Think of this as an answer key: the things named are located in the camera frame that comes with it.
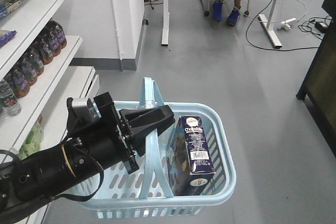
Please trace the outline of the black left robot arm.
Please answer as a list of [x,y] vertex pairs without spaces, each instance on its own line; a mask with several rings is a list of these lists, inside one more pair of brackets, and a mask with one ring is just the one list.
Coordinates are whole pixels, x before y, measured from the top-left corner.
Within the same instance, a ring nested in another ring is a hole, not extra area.
[[57,145],[1,165],[1,223],[16,223],[59,198],[87,201],[90,195],[67,190],[122,162],[128,173],[139,169],[136,156],[145,153],[145,138],[174,123],[168,105],[117,110],[109,93],[93,99],[67,99],[67,135]]

